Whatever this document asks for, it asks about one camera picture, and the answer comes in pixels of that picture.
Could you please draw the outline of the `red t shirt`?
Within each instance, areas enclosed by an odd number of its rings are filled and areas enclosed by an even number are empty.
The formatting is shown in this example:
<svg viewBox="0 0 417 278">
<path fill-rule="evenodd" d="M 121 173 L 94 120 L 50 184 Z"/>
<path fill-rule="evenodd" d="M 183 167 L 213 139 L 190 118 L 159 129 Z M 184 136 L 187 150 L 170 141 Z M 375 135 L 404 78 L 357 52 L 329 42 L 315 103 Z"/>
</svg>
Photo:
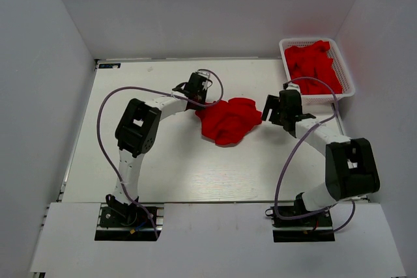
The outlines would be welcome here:
<svg viewBox="0 0 417 278">
<path fill-rule="evenodd" d="M 201 121 L 201 135 L 218 146 L 237 145 L 244 136 L 262 123 L 262 112 L 254 100 L 232 98 L 196 111 Z"/>
</svg>

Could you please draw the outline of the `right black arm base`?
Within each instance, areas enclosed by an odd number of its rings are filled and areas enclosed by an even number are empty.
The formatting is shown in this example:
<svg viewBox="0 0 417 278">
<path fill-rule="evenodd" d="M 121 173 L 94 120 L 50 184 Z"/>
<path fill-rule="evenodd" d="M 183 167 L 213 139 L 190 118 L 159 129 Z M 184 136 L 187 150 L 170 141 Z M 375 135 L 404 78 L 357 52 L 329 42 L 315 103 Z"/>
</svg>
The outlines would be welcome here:
<svg viewBox="0 0 417 278">
<path fill-rule="evenodd" d="M 271 206 L 265 210 L 272 221 L 274 243 L 334 242 L 334 229 L 329 210 L 303 219 L 280 219 Z"/>
</svg>

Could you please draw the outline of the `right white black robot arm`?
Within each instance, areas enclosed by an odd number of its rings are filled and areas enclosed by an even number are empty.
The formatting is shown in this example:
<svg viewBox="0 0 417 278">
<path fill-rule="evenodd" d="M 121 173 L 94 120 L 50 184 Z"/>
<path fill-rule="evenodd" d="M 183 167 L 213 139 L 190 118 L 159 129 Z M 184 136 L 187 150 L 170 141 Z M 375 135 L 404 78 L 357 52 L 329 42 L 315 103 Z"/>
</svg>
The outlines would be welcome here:
<svg viewBox="0 0 417 278">
<path fill-rule="evenodd" d="M 282 90 L 270 95 L 262 120 L 281 126 L 297 139 L 295 147 L 307 143 L 325 158 L 324 182 L 296 196 L 291 215 L 279 211 L 278 195 L 274 196 L 274 216 L 281 220 L 297 220 L 309 225 L 318 214 L 340 201 L 376 193 L 381 188 L 371 143 L 365 138 L 352 139 L 341 135 L 310 113 L 304 113 L 297 90 Z"/>
</svg>

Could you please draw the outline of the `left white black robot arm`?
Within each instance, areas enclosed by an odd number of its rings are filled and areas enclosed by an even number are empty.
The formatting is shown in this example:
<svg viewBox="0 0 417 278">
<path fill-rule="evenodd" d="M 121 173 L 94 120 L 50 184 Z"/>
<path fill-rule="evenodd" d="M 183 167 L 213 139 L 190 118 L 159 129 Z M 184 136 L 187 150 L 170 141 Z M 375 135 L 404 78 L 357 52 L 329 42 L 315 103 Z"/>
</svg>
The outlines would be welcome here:
<svg viewBox="0 0 417 278">
<path fill-rule="evenodd" d="M 158 97 L 152 100 L 133 98 L 128 102 L 115 130 L 120 178 L 113 193 L 106 197 L 108 206 L 117 206 L 115 217 L 123 225 L 131 225 L 137 219 L 138 210 L 131 204 L 139 200 L 141 166 L 145 154 L 154 145 L 159 123 L 189 109 L 202 109 L 210 83 L 210 73 L 198 70 L 191 74 L 187 82 L 177 85 L 170 93 L 157 92 Z"/>
</svg>

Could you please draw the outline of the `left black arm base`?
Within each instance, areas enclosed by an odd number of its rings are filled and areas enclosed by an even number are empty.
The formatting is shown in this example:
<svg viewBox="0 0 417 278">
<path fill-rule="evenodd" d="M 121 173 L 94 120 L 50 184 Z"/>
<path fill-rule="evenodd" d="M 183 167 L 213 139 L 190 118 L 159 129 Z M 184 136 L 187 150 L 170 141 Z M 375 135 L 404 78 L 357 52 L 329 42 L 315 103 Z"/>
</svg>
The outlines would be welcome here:
<svg viewBox="0 0 417 278">
<path fill-rule="evenodd" d="M 94 240 L 97 242 L 155 242 L 163 227 L 164 207 L 123 204 L 113 195 L 100 206 Z"/>
</svg>

